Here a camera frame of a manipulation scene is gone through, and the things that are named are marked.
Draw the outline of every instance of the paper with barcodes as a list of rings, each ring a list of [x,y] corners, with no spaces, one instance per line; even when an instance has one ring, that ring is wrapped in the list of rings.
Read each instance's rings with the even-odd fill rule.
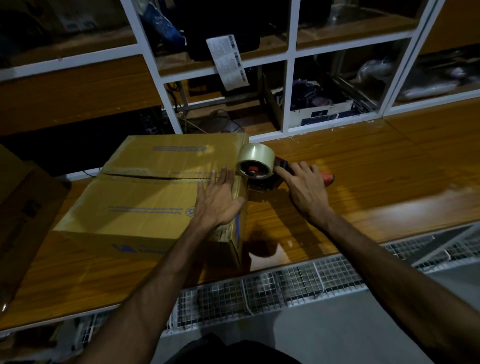
[[[235,37],[233,35],[217,36],[206,41],[225,89],[230,91],[248,86]]]

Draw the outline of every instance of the wire mesh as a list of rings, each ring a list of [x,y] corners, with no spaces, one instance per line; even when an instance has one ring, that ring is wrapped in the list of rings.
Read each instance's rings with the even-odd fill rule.
[[[383,247],[404,260],[440,235],[414,237],[387,243]],[[415,268],[429,273],[474,262],[480,262],[480,231],[452,242]],[[163,335],[366,289],[362,278],[348,260],[342,255],[332,255],[295,266],[185,289],[177,300]],[[108,314],[92,315],[89,325],[82,332],[81,343],[91,340]]]

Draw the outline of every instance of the tape gun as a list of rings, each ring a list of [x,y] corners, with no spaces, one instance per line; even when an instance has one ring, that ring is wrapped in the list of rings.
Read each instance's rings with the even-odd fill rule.
[[[265,192],[280,186],[283,180],[273,172],[273,168],[277,166],[294,174],[286,160],[276,157],[273,150],[263,144],[248,143],[240,149],[237,170],[248,178],[247,187],[251,191]],[[333,174],[322,173],[322,176],[325,187],[331,185],[335,180]]]

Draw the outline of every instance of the packing tape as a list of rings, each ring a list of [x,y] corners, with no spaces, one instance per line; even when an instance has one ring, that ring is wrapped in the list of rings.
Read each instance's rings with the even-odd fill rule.
[[[244,144],[237,159],[238,172],[248,178],[263,180],[273,174],[275,153],[260,143]]]

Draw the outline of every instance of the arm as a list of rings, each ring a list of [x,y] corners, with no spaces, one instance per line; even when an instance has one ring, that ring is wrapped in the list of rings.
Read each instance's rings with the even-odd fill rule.
[[[325,233],[395,322],[436,363],[478,362],[480,314],[449,290],[380,247],[335,213],[317,166],[278,173],[299,212]]]
[[[195,216],[150,275],[96,333],[78,363],[149,363],[172,312],[199,244],[228,224],[245,202],[232,199],[234,172],[215,171],[206,190],[200,181]]]

